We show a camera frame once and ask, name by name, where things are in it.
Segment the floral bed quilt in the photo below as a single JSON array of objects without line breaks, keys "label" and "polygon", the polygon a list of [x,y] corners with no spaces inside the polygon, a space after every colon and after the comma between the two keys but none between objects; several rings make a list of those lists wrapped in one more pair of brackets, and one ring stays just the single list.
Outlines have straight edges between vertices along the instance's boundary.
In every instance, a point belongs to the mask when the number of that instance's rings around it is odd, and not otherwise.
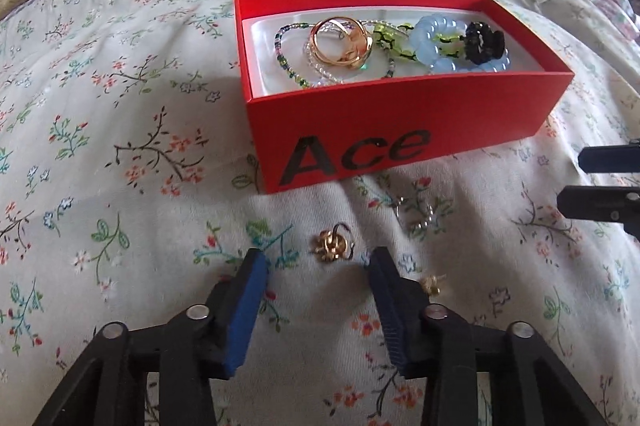
[{"label": "floral bed quilt", "polygon": [[[476,324],[537,329],[608,424],[639,420],[639,244],[564,219],[587,146],[639,134],[639,48],[591,0],[497,0],[574,71],[530,138],[265,193],[234,0],[32,0],[1,23],[1,420],[29,425],[98,328],[162,323],[261,247],[269,287],[225,425],[415,425],[424,386],[388,362],[375,245]],[[434,223],[392,210],[420,197]],[[346,223],[351,261],[312,240]]]}]

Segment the red Ace box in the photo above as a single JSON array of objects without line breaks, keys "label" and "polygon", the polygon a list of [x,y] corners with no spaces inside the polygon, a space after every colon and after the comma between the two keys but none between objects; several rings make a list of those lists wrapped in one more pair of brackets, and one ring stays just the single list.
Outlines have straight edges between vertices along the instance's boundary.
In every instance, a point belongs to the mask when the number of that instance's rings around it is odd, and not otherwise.
[{"label": "red Ace box", "polygon": [[[235,0],[236,36],[262,185],[276,193],[532,136],[563,96],[573,71],[494,0]],[[308,88],[307,34],[292,23],[333,16],[416,20],[434,12],[485,20],[503,31],[503,72],[425,75],[375,57],[341,84]]]}]

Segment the gold ring cluster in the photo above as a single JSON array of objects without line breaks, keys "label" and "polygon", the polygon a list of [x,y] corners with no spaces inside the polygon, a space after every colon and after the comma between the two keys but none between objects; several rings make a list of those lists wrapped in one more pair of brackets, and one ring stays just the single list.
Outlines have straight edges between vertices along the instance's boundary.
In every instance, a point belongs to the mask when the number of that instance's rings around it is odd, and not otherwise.
[{"label": "gold ring cluster", "polygon": [[308,44],[311,56],[322,64],[361,69],[371,55],[373,38],[361,21],[336,16],[317,22]]}]

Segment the small pearl hoop earring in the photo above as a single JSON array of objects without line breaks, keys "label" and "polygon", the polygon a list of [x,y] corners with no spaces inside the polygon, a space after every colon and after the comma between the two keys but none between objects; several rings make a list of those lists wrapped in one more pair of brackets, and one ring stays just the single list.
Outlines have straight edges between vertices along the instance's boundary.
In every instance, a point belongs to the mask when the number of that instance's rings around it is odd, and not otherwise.
[{"label": "small pearl hoop earring", "polygon": [[400,227],[408,233],[425,231],[434,223],[434,209],[420,197],[399,197],[392,210]]}]

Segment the small gold stud earring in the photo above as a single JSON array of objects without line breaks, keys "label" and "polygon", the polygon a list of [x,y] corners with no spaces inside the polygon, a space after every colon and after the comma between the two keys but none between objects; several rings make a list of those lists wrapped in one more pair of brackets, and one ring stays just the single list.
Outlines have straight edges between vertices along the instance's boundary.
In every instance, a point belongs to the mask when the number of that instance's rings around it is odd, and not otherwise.
[{"label": "small gold stud earring", "polygon": [[428,296],[438,296],[442,293],[442,283],[446,278],[446,275],[426,276],[421,278],[419,283]]}]

